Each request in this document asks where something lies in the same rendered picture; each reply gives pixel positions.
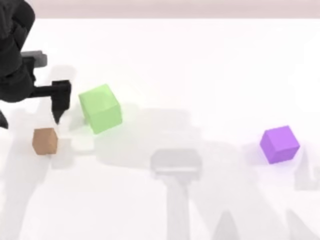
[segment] green cube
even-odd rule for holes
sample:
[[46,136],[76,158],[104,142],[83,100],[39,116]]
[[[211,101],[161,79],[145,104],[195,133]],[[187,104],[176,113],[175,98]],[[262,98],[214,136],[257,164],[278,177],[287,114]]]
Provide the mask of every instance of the green cube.
[[79,99],[85,120],[94,134],[122,123],[120,104],[107,84],[81,93]]

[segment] brown box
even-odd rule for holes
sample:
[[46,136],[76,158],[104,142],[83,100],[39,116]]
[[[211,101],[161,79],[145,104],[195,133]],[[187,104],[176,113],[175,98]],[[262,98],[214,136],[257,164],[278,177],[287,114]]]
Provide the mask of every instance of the brown box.
[[37,155],[56,154],[58,137],[53,128],[38,128],[34,130],[32,146]]

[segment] brown cube face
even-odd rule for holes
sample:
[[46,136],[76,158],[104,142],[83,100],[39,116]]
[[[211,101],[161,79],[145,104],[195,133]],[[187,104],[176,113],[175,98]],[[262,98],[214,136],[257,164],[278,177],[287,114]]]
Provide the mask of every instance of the brown cube face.
[[37,155],[56,154],[58,148],[56,131],[53,128],[35,129],[32,146]]

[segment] block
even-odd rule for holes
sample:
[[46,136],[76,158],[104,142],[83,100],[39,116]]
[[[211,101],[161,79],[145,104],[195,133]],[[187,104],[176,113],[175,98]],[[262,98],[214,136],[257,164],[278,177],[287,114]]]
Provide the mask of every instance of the block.
[[270,164],[292,160],[300,148],[289,126],[266,130],[260,146]]
[[53,128],[38,128],[33,132],[32,146],[37,155],[56,154],[58,137]]
[[99,134],[123,122],[121,106],[107,84],[79,95],[85,120],[94,134]]

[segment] black figure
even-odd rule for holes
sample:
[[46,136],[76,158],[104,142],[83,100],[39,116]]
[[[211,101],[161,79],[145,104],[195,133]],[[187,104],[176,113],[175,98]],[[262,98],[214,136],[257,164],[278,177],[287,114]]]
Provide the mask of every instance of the black figure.
[[[58,124],[70,107],[71,83],[61,80],[50,86],[35,86],[34,69],[45,67],[47,56],[42,51],[21,52],[35,18],[25,0],[0,0],[0,100],[17,103],[26,98],[51,97],[51,111]],[[1,110],[0,127],[9,127]]]

